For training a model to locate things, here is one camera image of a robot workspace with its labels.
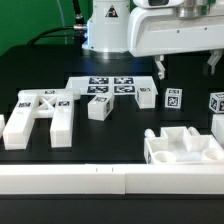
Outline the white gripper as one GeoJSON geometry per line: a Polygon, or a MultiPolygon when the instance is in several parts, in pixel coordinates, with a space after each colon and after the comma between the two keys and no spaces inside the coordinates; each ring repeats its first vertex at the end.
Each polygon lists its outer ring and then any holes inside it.
{"type": "Polygon", "coordinates": [[[133,0],[127,45],[135,57],[155,56],[158,77],[165,78],[167,54],[210,51],[203,66],[214,75],[223,56],[224,0],[133,0]]]}

